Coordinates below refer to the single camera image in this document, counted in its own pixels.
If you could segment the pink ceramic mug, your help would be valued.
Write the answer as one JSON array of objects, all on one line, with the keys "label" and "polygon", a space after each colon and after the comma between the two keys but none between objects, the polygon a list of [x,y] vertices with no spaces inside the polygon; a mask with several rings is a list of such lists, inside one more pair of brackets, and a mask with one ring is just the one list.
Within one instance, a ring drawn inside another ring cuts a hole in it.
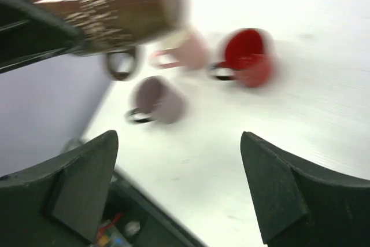
[{"label": "pink ceramic mug", "polygon": [[160,40],[162,49],[149,56],[149,63],[157,68],[185,67],[197,71],[207,66],[210,50],[206,40],[193,27],[184,27]]}]

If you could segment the red enamel mug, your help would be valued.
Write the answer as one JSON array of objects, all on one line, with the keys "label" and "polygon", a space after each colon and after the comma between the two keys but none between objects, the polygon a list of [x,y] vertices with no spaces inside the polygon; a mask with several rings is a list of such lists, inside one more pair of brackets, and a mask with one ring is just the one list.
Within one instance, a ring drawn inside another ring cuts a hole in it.
[{"label": "red enamel mug", "polygon": [[246,88],[268,83],[274,73],[273,39],[261,28],[241,28],[230,33],[223,44],[223,60],[209,68],[211,78],[236,81]]}]

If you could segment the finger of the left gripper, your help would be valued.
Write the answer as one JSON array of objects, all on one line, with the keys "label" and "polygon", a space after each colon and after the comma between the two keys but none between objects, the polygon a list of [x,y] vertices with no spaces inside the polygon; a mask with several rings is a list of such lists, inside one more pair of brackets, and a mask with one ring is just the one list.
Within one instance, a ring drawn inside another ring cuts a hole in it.
[{"label": "finger of the left gripper", "polygon": [[73,53],[82,32],[31,0],[1,0],[1,73]]}]

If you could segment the brown speckled mug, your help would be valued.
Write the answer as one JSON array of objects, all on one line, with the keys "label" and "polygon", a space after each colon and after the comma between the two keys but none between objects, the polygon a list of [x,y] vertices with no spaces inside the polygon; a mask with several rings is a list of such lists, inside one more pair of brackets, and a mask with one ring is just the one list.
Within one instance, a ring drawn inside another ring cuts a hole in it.
[{"label": "brown speckled mug", "polygon": [[84,43],[75,54],[104,54],[112,78],[130,78],[139,64],[142,43],[178,30],[185,21],[185,0],[33,0],[81,30]]}]

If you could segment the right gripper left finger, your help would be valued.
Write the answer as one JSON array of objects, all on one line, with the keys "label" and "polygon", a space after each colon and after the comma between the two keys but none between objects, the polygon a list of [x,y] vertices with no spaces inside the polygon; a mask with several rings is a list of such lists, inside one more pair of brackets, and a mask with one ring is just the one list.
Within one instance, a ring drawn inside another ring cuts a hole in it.
[{"label": "right gripper left finger", "polygon": [[1,177],[1,246],[90,246],[108,196],[119,140],[110,130]]}]

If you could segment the lilac ceramic mug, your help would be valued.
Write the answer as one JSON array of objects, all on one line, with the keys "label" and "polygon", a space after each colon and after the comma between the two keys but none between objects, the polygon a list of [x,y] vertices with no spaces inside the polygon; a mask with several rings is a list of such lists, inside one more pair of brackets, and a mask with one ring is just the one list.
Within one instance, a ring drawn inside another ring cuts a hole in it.
[{"label": "lilac ceramic mug", "polygon": [[184,95],[161,76],[150,76],[140,81],[134,92],[134,105],[125,114],[126,120],[134,124],[151,121],[173,124],[187,110]]}]

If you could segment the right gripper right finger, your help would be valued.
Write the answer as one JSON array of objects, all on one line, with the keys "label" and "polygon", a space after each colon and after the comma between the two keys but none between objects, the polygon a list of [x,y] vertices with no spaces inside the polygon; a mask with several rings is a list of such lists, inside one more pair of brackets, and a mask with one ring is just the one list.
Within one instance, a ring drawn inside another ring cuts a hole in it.
[{"label": "right gripper right finger", "polygon": [[369,181],[322,167],[244,132],[240,152],[268,246],[368,246]]}]

